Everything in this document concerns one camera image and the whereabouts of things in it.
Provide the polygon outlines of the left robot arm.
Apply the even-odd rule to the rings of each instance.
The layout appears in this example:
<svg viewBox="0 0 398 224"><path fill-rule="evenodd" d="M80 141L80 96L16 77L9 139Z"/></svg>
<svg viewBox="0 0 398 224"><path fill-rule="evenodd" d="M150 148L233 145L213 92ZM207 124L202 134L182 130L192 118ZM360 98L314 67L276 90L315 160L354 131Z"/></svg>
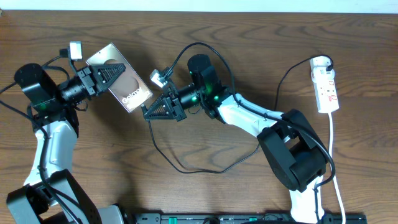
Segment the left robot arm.
<svg viewBox="0 0 398 224"><path fill-rule="evenodd" d="M59 85L47 74L49 68L29 63L14 75L30 99L23 116L32 123L37 150L24 185L7 196L11 215L16 223L128 223L116 204L97 208L71 174L78 105L106 91L125 65L89 65Z"/></svg>

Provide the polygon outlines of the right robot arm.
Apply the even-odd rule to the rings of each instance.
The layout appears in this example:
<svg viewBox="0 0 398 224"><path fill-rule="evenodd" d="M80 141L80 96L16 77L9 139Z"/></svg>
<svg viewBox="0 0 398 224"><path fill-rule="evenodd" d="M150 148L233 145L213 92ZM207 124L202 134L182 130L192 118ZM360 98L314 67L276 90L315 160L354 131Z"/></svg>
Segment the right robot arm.
<svg viewBox="0 0 398 224"><path fill-rule="evenodd" d="M179 90L171 68L151 73L151 81L164 92L142 109L144 119L181 121L186 110L199 105L211 119L241 128L258 140L274 175L289 189L293 220L321 223L325 212L319 191L335 177L335 164L305 116L298 110L267 110L244 99L221 83L207 55L194 55L187 65L192 83Z"/></svg>

